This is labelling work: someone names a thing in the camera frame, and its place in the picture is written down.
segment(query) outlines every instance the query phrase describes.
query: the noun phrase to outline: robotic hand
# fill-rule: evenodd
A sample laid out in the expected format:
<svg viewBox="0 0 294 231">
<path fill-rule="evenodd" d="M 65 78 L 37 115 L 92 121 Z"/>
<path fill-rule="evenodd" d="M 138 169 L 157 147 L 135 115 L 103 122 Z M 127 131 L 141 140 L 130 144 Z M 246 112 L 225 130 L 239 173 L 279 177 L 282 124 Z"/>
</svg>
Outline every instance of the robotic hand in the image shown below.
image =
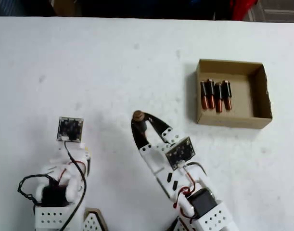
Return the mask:
<svg viewBox="0 0 294 231">
<path fill-rule="evenodd" d="M 146 121 L 163 143 L 148 142 Z M 189 137 L 182 137 L 162 120 L 141 111 L 134 112 L 131 127 L 141 156 L 179 212 L 170 230 L 238 231 L 203 167 L 191 162 L 195 151 Z"/>
<path fill-rule="evenodd" d="M 98 209 L 86 208 L 84 196 L 90 154 L 81 143 L 83 119 L 61 117 L 57 153 L 39 174 L 24 177 L 18 192 L 34 203 L 36 231 L 104 231 Z M 22 191 L 25 180 L 38 178 L 35 196 Z"/>
</svg>

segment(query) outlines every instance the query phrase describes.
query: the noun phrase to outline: white tabletop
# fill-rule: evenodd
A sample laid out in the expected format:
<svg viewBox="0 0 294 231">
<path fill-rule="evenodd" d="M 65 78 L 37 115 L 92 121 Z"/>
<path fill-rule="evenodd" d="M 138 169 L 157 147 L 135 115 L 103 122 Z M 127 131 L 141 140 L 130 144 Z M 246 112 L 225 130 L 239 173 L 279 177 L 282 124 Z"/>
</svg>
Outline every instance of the white tabletop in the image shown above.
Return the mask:
<svg viewBox="0 0 294 231">
<path fill-rule="evenodd" d="M 200 58 L 263 62 L 273 121 L 195 124 Z M 51 157 L 59 116 L 84 118 L 86 201 L 109 229 L 165 230 L 177 213 L 133 141 L 136 109 L 190 135 L 241 231 L 294 230 L 294 24 L 95 18 L 0 18 L 0 230 L 33 230 L 16 190 Z"/>
</svg>

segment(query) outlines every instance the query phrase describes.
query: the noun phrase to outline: white 3d-printed part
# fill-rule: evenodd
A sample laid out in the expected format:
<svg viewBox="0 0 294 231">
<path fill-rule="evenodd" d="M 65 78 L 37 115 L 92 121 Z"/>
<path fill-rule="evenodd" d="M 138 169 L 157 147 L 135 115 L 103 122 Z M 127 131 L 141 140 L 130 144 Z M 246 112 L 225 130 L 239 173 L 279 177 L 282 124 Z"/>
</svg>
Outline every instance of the white 3d-printed part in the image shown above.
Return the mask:
<svg viewBox="0 0 294 231">
<path fill-rule="evenodd" d="M 200 231 L 220 231 L 232 222 L 232 216 L 222 202 L 198 219 Z"/>
<path fill-rule="evenodd" d="M 102 231 L 97 216 L 94 213 L 89 213 L 83 224 L 83 231 Z"/>
</svg>

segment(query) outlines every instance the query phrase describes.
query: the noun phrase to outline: cardboard box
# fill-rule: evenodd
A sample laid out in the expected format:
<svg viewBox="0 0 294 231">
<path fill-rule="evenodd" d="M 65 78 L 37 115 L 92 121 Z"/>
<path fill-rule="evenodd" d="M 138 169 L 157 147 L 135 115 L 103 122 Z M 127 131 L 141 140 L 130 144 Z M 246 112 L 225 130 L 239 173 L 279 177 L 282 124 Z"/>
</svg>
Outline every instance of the cardboard box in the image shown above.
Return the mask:
<svg viewBox="0 0 294 231">
<path fill-rule="evenodd" d="M 203 110 L 200 82 L 228 80 L 232 110 Z M 197 66 L 197 123 L 231 128 L 264 128 L 272 121 L 267 76 L 261 63 L 201 59 Z"/>
</svg>

